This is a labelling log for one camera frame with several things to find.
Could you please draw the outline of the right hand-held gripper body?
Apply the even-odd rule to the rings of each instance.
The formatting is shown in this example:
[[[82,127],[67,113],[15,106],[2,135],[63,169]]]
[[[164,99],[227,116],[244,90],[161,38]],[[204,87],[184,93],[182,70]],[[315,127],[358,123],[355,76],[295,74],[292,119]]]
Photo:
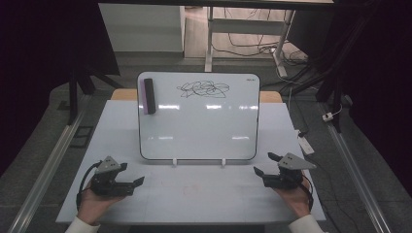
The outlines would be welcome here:
[[[268,175],[262,179],[265,187],[277,189],[295,189],[303,181],[303,170],[316,169],[317,166],[305,159],[288,152],[280,161],[276,161],[279,168],[278,175]]]

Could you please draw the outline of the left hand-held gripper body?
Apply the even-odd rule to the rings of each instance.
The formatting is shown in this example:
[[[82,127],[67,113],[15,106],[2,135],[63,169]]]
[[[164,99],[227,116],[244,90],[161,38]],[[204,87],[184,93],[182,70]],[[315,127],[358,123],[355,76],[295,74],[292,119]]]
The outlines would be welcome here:
[[[107,156],[97,167],[90,189],[98,196],[130,196],[134,192],[131,183],[118,183],[120,164],[112,157]]]

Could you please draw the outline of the purple and black whiteboard eraser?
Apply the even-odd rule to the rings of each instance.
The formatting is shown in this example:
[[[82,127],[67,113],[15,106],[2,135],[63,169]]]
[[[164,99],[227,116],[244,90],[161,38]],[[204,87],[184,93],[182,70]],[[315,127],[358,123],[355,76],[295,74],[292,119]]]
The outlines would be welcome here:
[[[156,112],[154,82],[150,78],[141,81],[143,95],[143,110],[145,115],[153,115]]]

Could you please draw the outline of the white whiteboard black rim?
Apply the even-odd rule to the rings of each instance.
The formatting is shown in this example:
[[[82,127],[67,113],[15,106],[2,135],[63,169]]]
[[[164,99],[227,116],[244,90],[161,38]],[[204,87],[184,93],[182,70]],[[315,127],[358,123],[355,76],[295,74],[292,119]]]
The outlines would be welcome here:
[[[154,82],[145,115],[141,81]],[[148,160],[250,160],[258,143],[255,74],[143,72],[137,78],[140,154]]]

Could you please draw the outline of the person's left hand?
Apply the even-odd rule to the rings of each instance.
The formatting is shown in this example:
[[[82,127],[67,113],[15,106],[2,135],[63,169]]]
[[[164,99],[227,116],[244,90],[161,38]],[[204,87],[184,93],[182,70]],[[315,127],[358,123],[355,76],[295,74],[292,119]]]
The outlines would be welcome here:
[[[84,190],[77,218],[88,225],[96,225],[109,208],[121,200],[123,197],[102,197],[90,189]]]

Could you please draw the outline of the person's right hand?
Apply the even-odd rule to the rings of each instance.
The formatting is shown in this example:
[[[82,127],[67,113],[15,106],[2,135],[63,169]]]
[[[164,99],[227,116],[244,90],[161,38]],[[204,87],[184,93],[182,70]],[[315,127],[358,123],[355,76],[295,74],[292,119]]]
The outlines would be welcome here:
[[[310,215],[309,197],[301,187],[290,190],[274,188],[274,191],[286,202],[297,218]]]

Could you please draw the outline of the white power strip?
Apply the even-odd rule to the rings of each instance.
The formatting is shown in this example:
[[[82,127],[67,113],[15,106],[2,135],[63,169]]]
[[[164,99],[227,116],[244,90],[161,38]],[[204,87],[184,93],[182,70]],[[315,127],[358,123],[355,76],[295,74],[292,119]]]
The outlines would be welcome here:
[[[295,133],[296,133],[297,141],[303,153],[305,155],[313,154],[315,151],[312,148],[312,146],[309,144],[309,142],[306,140],[306,138],[304,137],[304,134],[300,130],[296,130]]]

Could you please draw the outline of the black floor plate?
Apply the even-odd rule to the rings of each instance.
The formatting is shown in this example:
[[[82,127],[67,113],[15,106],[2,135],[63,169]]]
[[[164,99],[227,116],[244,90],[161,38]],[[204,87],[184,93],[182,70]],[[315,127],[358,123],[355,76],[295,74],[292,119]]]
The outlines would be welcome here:
[[[86,149],[93,135],[93,126],[79,126],[70,143],[70,148]]]

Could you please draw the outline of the white table cover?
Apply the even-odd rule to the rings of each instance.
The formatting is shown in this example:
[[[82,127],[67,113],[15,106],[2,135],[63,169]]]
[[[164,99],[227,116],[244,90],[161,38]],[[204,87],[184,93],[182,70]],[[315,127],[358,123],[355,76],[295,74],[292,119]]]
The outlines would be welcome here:
[[[69,223],[77,212],[76,195],[86,169],[111,155],[125,162],[121,182],[144,180],[133,195],[118,202],[102,217],[114,224],[269,224],[290,221],[293,212],[254,170],[275,174],[274,152],[300,155],[297,135],[283,104],[263,103],[259,111],[257,155],[236,163],[191,164],[154,162],[142,158],[138,146],[137,104],[109,101],[89,143],[77,177],[56,218]]]

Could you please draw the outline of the wooden table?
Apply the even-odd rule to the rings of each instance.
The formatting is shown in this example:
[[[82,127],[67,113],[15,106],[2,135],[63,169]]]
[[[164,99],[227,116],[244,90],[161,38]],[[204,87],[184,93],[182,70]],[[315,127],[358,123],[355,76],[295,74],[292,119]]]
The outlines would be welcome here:
[[[277,91],[262,91],[259,94],[260,101],[262,103],[282,103],[282,97]],[[112,97],[112,100],[127,100],[135,101],[138,99],[138,92],[134,88],[118,88],[115,89]]]

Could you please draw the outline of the black metal stand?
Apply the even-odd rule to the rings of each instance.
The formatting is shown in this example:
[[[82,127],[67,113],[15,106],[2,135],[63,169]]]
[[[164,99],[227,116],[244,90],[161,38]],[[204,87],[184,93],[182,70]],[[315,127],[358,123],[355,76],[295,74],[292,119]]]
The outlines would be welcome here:
[[[342,49],[336,56],[336,58],[333,60],[333,62],[330,64],[330,66],[324,72],[322,72],[317,78],[306,83],[303,83],[299,85],[297,88],[293,88],[291,91],[291,95],[295,95],[317,83],[322,83],[315,95],[315,98],[318,102],[324,103],[329,99],[330,96],[332,96],[333,119],[330,122],[332,123],[332,126],[338,133],[341,132],[339,114],[342,110],[342,69],[349,53],[349,49]]]
[[[103,72],[98,71],[91,65],[83,65],[76,67],[70,75],[69,79],[69,119],[67,124],[72,125],[76,117],[80,114],[78,101],[78,88],[81,89],[84,95],[92,95],[96,87],[92,81],[92,77],[97,78],[103,83],[118,89],[123,88],[123,85],[109,78]]]

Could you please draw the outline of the dark curtain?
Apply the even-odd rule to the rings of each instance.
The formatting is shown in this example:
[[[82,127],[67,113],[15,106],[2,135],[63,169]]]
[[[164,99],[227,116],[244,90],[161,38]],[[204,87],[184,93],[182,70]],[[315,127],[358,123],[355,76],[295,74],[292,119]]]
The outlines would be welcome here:
[[[381,0],[343,66],[350,116],[412,194],[412,0]]]
[[[0,176],[49,105],[51,91],[90,69],[120,71],[101,0],[0,0]]]

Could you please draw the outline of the white cabinet panel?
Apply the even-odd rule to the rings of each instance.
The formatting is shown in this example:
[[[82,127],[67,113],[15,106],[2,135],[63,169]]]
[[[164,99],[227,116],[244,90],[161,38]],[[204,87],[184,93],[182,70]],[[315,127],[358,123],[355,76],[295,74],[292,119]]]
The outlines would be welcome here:
[[[114,51],[183,52],[185,8],[100,3]]]

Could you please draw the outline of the aluminium floor rail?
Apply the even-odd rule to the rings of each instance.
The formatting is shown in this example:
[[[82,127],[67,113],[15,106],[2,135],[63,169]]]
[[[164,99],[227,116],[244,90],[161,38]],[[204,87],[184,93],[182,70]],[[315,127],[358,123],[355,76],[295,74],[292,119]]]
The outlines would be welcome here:
[[[32,218],[34,217],[40,203],[45,196],[56,170],[67,151],[82,119],[86,114],[86,108],[91,99],[91,95],[83,95],[80,99],[78,114],[74,117],[70,125],[66,125],[58,138],[51,154],[44,165],[36,182],[33,184],[25,201],[19,209],[11,227],[7,233],[25,233]]]
[[[339,133],[332,121],[324,121],[334,144],[348,170],[362,203],[369,215],[369,218],[377,233],[393,233],[387,222],[374,194],[370,190],[365,178],[362,175],[352,152],[350,151],[342,133]]]

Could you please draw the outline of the white desk frame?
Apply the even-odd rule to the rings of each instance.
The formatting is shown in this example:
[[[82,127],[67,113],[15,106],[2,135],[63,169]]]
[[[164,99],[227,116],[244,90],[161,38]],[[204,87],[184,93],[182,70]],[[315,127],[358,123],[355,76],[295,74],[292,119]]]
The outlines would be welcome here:
[[[276,70],[280,78],[288,76],[284,62],[281,58],[283,46],[287,41],[288,33],[292,25],[294,10],[284,10],[282,20],[260,20],[260,19],[239,19],[239,18],[218,18],[214,17],[214,7],[207,8],[207,49],[205,54],[206,72],[212,71],[213,66],[213,35],[215,33],[245,34],[245,35],[271,35],[278,36],[279,41],[275,49],[270,49]]]

